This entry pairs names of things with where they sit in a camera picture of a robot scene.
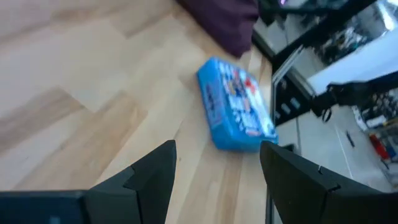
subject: white surface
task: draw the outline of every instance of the white surface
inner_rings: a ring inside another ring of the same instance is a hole
[[[398,29],[379,37],[345,58],[330,65],[308,82],[319,94],[331,82],[370,80],[398,70]]]

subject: black plastic part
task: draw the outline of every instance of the black plastic part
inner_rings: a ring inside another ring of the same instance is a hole
[[[260,158],[284,224],[396,223],[398,193],[379,192],[271,142],[261,144]]]
[[[0,192],[0,223],[89,223],[84,190]]]
[[[177,151],[168,140],[131,167],[135,174],[124,184],[138,194],[142,223],[165,223],[173,190]]]
[[[176,160],[170,140],[89,190],[0,192],[0,223],[165,223]]]

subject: dark purple cushion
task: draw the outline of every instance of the dark purple cushion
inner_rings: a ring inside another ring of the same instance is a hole
[[[227,52],[240,57],[250,50],[258,18],[255,0],[177,0]]]

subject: wooden floor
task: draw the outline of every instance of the wooden floor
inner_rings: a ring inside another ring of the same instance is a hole
[[[168,139],[177,170],[167,223],[264,223],[258,154],[217,150],[195,72],[235,60],[171,1],[69,11],[0,42],[0,190],[88,189]]]

